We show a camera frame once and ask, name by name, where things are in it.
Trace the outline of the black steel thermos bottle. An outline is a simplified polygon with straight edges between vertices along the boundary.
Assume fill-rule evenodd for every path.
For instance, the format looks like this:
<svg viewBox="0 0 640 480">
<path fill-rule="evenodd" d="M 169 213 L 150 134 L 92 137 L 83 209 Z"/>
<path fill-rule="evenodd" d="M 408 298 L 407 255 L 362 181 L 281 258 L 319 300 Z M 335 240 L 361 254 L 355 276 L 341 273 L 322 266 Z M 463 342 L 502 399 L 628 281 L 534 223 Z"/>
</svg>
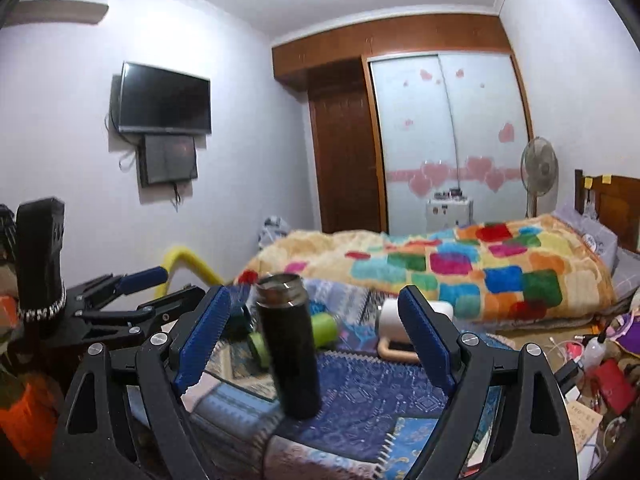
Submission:
<svg viewBox="0 0 640 480">
<path fill-rule="evenodd" d="M 297 274 L 279 273 L 256 284 L 256 306 L 270 370 L 286 417 L 311 419 L 321 408 L 309 299 Z"/>
</svg>

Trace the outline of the dark green cup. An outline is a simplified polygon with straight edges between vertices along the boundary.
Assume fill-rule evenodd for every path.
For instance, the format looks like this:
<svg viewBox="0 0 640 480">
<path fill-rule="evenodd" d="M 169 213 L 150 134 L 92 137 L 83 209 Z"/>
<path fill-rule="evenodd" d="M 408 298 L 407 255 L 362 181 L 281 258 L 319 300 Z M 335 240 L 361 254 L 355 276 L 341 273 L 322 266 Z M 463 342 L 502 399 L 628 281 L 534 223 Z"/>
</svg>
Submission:
<svg viewBox="0 0 640 480">
<path fill-rule="evenodd" d="M 221 338 L 226 341 L 242 341 L 247 338 L 252 330 L 252 316 L 247 306 L 245 304 L 233 306 L 224 330 L 222 331 Z"/>
</svg>

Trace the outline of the yellow foam tube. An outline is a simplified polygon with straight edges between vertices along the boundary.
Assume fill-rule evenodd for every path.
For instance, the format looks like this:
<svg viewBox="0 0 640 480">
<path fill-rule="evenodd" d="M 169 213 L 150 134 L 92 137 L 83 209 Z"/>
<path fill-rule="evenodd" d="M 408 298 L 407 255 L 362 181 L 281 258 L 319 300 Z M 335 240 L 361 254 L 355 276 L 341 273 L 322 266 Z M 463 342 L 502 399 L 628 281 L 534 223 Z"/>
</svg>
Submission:
<svg viewBox="0 0 640 480">
<path fill-rule="evenodd" d="M 172 246 L 165 252 L 160 263 L 168 278 L 174 275 L 178 268 L 186 268 L 206 285 L 223 285 L 224 280 L 193 250 L 186 246 Z"/>
</svg>

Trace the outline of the blue patterned patchwork quilt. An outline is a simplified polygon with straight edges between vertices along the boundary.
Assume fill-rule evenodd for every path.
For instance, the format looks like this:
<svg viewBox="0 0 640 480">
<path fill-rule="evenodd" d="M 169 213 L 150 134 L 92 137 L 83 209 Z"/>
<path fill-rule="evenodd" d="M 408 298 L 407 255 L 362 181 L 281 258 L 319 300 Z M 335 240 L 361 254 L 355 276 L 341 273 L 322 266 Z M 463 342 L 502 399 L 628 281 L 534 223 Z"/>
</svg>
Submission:
<svg viewBox="0 0 640 480">
<path fill-rule="evenodd" d="M 390 296 L 307 278 L 316 352 L 288 327 L 270 370 L 260 333 L 238 326 L 181 400 L 224 479 L 401 479 L 448 401 L 416 364 L 380 359 L 374 325 Z"/>
</svg>

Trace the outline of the white squeeze bottle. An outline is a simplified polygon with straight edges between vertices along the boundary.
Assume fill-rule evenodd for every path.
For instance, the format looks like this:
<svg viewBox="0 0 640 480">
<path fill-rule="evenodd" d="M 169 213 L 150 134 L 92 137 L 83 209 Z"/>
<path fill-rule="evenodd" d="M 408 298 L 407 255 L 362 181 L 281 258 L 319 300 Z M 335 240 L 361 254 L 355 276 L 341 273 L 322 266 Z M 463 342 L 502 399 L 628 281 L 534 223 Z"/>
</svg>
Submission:
<svg viewBox="0 0 640 480">
<path fill-rule="evenodd" d="M 606 352 L 606 333 L 600 333 L 590 339 L 585 345 L 582 354 L 582 369 L 590 373 L 602 362 Z"/>
</svg>

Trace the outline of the brown wooden door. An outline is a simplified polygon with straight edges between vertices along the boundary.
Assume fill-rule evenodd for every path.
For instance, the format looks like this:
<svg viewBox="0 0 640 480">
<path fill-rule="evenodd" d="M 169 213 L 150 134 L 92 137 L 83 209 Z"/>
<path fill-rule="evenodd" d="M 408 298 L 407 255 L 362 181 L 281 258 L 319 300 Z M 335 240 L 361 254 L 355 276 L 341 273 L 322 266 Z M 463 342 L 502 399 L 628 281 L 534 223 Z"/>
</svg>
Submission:
<svg viewBox="0 0 640 480">
<path fill-rule="evenodd" d="M 322 231 L 384 231 L 382 180 L 362 59 L 311 70 L 308 100 Z"/>
</svg>

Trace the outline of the red box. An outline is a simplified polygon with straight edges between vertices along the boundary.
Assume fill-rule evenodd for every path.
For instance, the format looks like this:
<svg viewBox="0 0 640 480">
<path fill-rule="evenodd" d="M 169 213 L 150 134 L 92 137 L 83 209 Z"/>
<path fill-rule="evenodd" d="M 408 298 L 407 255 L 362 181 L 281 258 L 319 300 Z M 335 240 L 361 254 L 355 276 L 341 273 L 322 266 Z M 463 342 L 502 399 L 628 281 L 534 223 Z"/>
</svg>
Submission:
<svg viewBox="0 0 640 480">
<path fill-rule="evenodd" d="M 636 402 L 638 390 L 628 382 L 615 360 L 608 359 L 600 364 L 593 377 L 606 406 L 615 415 L 623 415 Z"/>
</svg>

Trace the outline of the grey pillow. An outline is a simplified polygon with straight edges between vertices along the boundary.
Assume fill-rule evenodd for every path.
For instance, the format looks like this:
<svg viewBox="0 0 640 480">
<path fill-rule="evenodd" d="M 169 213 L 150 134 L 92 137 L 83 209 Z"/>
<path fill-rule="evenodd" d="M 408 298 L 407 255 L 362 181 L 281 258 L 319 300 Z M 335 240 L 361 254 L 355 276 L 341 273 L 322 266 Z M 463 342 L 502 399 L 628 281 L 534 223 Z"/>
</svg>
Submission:
<svg viewBox="0 0 640 480">
<path fill-rule="evenodd" d="M 570 205 L 552 211 L 573 228 L 586 245 L 600 258 L 610 271 L 615 296 L 622 301 L 639 288 L 639 255 L 618 244 L 618 236 L 600 221 L 580 214 Z"/>
</svg>

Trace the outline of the standing electric fan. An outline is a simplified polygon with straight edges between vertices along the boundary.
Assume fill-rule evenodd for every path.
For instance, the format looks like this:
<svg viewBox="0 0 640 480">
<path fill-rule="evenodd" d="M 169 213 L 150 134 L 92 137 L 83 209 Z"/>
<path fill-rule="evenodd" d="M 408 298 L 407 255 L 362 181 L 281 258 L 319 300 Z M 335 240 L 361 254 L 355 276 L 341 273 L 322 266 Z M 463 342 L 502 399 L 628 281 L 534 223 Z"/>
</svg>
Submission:
<svg viewBox="0 0 640 480">
<path fill-rule="evenodd" d="M 521 180 L 527 195 L 527 215 L 537 214 L 538 198 L 558 180 L 559 164 L 552 144 L 542 136 L 530 140 L 521 154 Z"/>
</svg>

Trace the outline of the sliding wardrobe with hearts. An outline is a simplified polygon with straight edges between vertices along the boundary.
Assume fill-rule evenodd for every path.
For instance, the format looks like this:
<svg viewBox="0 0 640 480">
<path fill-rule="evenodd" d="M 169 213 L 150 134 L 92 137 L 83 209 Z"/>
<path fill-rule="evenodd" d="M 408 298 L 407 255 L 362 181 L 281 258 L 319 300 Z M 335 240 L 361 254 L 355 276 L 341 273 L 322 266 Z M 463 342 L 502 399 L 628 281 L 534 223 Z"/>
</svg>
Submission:
<svg viewBox="0 0 640 480">
<path fill-rule="evenodd" d="M 427 233 L 426 200 L 450 188 L 472 198 L 472 224 L 525 217 L 529 135 L 510 55 L 396 56 L 369 70 L 390 234 Z"/>
</svg>

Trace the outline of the wooden bed headboard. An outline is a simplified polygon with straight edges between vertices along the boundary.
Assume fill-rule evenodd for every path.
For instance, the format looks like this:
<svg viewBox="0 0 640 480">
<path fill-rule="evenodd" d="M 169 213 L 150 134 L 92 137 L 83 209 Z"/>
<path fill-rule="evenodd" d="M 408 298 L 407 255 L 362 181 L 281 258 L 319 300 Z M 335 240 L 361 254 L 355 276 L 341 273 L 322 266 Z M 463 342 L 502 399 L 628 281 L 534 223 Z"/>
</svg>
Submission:
<svg viewBox="0 0 640 480">
<path fill-rule="evenodd" d="M 631 177 L 588 176 L 574 171 L 574 205 L 581 214 L 591 204 L 598 220 L 618 237 L 618 244 L 639 252 L 640 180 Z"/>
</svg>

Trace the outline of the upper wooden cabinets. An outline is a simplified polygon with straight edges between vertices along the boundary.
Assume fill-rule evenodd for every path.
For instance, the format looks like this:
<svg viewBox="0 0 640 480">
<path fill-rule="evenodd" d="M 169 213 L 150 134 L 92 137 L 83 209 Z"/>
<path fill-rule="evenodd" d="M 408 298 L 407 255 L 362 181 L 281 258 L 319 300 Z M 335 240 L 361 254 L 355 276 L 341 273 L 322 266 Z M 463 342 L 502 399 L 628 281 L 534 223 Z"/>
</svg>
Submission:
<svg viewBox="0 0 640 480">
<path fill-rule="evenodd" d="M 308 73 L 355 58 L 394 53 L 511 53 L 500 18 L 483 14 L 416 14 L 346 25 L 272 48 L 273 77 L 303 91 Z"/>
</svg>

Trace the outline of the small black wall monitor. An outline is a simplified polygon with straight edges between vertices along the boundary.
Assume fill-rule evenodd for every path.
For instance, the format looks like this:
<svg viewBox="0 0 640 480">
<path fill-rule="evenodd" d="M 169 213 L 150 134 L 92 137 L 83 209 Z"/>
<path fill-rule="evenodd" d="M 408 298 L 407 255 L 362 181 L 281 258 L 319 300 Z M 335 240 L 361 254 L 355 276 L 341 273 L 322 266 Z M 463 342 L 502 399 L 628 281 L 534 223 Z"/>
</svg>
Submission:
<svg viewBox="0 0 640 480">
<path fill-rule="evenodd" d="M 195 180 L 195 140 L 192 136 L 144 136 L 138 149 L 138 166 L 142 188 Z"/>
</svg>

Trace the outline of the wall mounted black television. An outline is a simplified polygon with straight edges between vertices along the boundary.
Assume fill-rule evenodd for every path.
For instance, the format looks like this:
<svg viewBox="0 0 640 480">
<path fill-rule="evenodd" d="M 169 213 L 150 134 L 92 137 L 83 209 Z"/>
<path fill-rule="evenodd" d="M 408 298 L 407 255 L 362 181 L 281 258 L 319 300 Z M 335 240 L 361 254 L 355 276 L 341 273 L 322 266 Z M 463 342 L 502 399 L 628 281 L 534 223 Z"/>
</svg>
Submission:
<svg viewBox="0 0 640 480">
<path fill-rule="evenodd" d="M 117 104 L 123 134 L 212 133 L 209 79 L 123 62 Z"/>
</svg>

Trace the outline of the wall air conditioner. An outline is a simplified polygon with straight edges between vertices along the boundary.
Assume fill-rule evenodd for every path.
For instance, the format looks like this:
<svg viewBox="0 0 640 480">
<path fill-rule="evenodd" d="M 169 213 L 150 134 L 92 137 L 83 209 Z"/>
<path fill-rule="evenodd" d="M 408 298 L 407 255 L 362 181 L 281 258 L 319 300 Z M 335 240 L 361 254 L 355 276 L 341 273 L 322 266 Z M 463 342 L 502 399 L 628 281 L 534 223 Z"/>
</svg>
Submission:
<svg viewBox="0 0 640 480">
<path fill-rule="evenodd" d="M 42 23 L 78 23 L 96 25 L 107 14 L 106 3 L 82 0 L 28 0 L 17 3 L 9 13 L 6 26 Z"/>
</svg>

